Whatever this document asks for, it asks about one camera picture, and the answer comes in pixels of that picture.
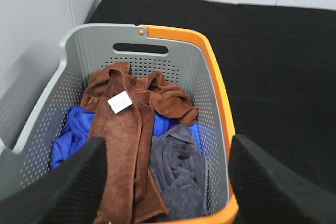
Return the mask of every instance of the brown towel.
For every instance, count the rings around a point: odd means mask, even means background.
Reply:
[[[104,136],[107,145],[107,182],[96,223],[140,222],[169,213],[149,170],[154,111],[185,125],[198,115],[188,95],[160,72],[136,78],[129,68],[117,62],[92,74],[81,100],[81,107],[96,111],[89,138]],[[107,100],[124,90],[133,104],[115,114]]]

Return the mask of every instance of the perforated plastic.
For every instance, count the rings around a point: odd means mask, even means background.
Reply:
[[[113,49],[115,43],[159,45],[166,54],[125,52]],[[90,24],[74,28],[62,40],[64,55],[33,109],[14,151],[0,156],[0,199],[25,188],[49,170],[52,142],[59,136],[70,106],[78,105],[89,76],[117,61],[131,63],[131,74],[144,77],[161,71],[178,84],[199,110],[198,125],[202,153],[209,160],[210,213],[221,210],[228,201],[225,146],[216,95],[202,51],[194,44],[150,38],[144,27]]]

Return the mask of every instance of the black cloth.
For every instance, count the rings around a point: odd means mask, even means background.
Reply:
[[[336,12],[199,0],[102,0],[90,23],[197,30],[210,41],[236,133],[336,193]]]

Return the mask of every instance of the tag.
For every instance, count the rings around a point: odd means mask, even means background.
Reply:
[[[107,102],[115,114],[133,104],[126,91],[122,91],[120,94],[115,95]]]

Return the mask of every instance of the gray laundry basket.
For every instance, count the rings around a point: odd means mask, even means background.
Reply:
[[[134,44],[140,51],[131,51]],[[200,223],[230,223],[237,204],[230,189],[227,155],[234,135],[224,83],[207,39],[191,30],[120,24],[88,24],[61,41],[60,66],[31,112],[13,150],[0,145],[0,200],[29,186],[49,168],[50,148],[70,106],[79,105],[89,76],[114,62],[131,63],[130,74],[161,71],[199,111],[202,153],[209,159],[208,208]]]

